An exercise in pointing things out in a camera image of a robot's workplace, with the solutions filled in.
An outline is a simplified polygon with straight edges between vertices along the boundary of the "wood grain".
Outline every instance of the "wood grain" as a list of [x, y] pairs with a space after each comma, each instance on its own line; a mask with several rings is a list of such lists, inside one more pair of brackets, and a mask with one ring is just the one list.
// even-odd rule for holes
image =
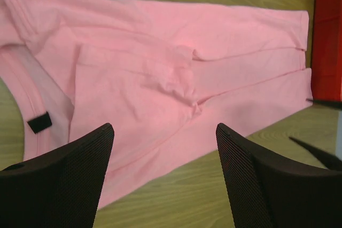
[[[167, 0], [250, 5], [272, 9], [308, 10], [314, 0]], [[307, 65], [311, 53], [310, 22]], [[23, 121], [6, 86], [0, 82], [0, 169], [19, 162], [23, 153]], [[312, 107], [250, 136], [255, 142], [289, 158], [319, 166], [287, 137], [293, 135], [335, 150], [337, 112]], [[98, 211], [95, 227], [233, 227], [217, 152], [184, 165]]]

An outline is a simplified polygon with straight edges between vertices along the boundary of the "red box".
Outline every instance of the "red box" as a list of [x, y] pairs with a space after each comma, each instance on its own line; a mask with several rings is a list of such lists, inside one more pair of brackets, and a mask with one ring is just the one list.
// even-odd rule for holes
[[342, 100], [342, 1], [315, 0], [312, 92], [316, 99]]

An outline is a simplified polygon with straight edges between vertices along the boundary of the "wooden surface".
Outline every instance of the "wooden surface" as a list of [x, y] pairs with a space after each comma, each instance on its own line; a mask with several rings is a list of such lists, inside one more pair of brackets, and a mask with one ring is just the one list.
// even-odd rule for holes
[[[167, 0], [251, 5], [308, 10], [314, 0]], [[307, 52], [307, 65], [310, 57]], [[288, 135], [330, 152], [335, 150], [337, 112], [311, 107], [250, 136], [255, 142], [289, 158], [318, 165]], [[24, 132], [20, 112], [0, 80], [0, 170], [21, 161]], [[97, 213], [95, 227], [233, 227], [218, 153], [213, 152], [156, 179]]]

